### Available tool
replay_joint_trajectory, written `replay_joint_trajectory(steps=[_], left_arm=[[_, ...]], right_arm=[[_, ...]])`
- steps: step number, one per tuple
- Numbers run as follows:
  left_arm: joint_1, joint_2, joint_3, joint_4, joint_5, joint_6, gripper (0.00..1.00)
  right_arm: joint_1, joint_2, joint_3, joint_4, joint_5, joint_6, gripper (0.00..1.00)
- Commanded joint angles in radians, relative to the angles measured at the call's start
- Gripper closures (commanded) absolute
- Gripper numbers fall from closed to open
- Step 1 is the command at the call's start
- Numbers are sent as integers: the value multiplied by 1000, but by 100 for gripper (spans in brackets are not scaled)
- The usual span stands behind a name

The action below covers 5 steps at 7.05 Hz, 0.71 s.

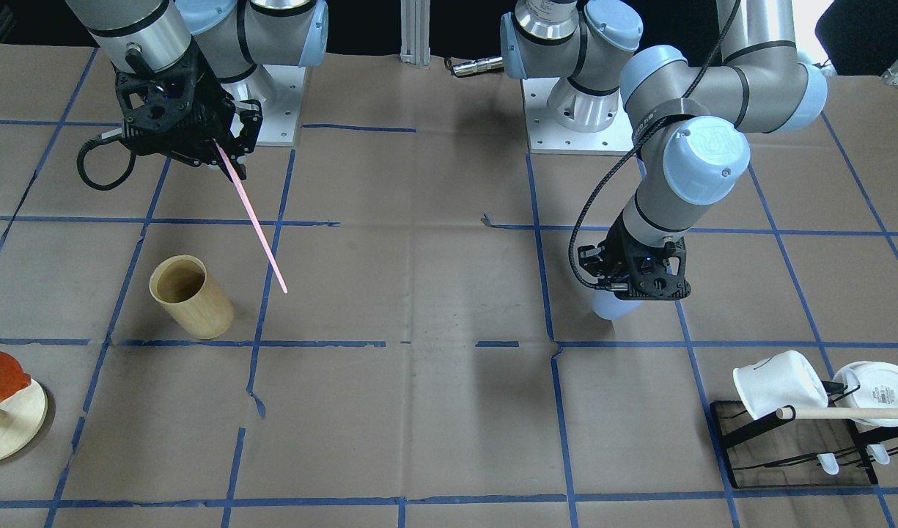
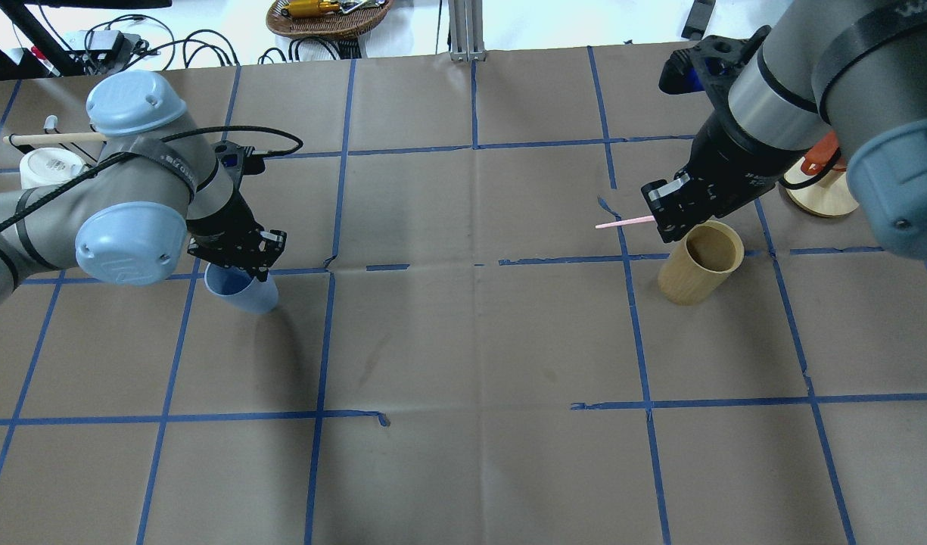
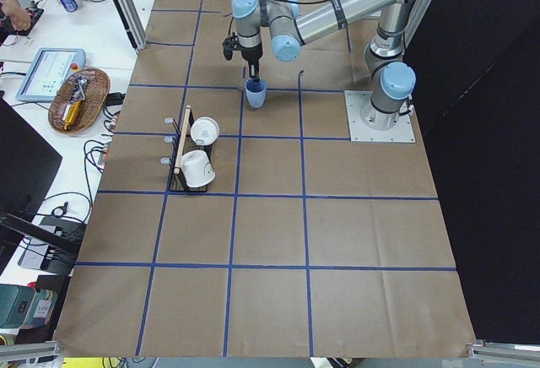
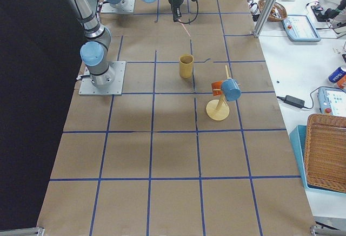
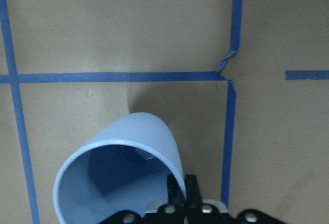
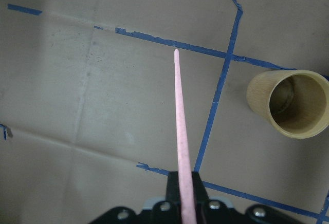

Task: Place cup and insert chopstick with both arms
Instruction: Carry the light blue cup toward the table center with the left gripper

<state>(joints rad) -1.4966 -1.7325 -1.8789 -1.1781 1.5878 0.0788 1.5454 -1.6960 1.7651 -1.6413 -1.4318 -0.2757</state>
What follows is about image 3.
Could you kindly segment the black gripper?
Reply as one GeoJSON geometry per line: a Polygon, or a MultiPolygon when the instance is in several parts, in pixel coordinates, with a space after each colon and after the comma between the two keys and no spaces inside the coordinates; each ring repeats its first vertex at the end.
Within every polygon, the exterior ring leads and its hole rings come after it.
{"type": "Polygon", "coordinates": [[[258,61],[263,54],[260,32],[251,36],[243,36],[233,32],[232,35],[224,39],[222,47],[224,58],[227,61],[232,59],[234,51],[240,51],[242,57],[248,61],[245,65],[245,78],[258,79],[258,61]]]}

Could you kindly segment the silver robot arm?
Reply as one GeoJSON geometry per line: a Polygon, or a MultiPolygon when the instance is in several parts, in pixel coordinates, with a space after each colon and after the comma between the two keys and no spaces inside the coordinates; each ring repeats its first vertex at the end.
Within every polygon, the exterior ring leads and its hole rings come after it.
{"type": "Polygon", "coordinates": [[[402,116],[402,104],[416,83],[413,69],[401,61],[404,30],[415,1],[324,0],[317,9],[301,14],[298,0],[231,0],[236,30],[223,41],[224,58],[231,60],[234,51],[240,51],[250,80],[259,83],[263,27],[269,29],[274,56],[291,62],[302,46],[380,12],[376,35],[364,50],[374,90],[360,114],[368,127],[388,130],[402,116]]]}

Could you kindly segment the person hand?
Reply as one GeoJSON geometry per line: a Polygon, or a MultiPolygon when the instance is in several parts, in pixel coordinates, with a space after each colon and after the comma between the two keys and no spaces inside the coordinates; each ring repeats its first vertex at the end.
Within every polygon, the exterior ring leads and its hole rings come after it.
{"type": "Polygon", "coordinates": [[[31,26],[30,14],[20,6],[18,0],[1,0],[1,10],[15,30],[27,30],[31,26]]]}

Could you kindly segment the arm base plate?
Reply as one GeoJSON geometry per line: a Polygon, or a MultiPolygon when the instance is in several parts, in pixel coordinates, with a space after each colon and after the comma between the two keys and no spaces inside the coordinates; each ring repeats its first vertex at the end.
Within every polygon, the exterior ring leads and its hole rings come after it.
{"type": "Polygon", "coordinates": [[[353,143],[415,143],[407,104],[398,112],[385,114],[371,104],[371,91],[345,90],[345,107],[350,140],[353,143]]]}

